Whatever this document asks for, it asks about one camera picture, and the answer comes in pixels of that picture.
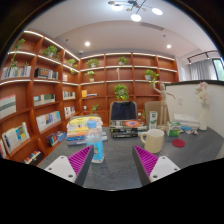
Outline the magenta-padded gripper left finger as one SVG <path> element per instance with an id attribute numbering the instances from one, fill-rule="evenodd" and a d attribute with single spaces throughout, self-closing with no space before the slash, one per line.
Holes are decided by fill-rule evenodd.
<path id="1" fill-rule="evenodd" d="M 68 157 L 64 155 L 59 156 L 45 168 L 45 171 L 82 186 L 93 155 L 94 147 L 90 145 Z"/>

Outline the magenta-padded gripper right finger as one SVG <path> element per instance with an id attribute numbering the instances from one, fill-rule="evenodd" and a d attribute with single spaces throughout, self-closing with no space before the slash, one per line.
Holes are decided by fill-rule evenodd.
<path id="1" fill-rule="evenodd" d="M 180 170 L 168 157 L 156 155 L 134 145 L 132 155 L 143 186 Z"/>

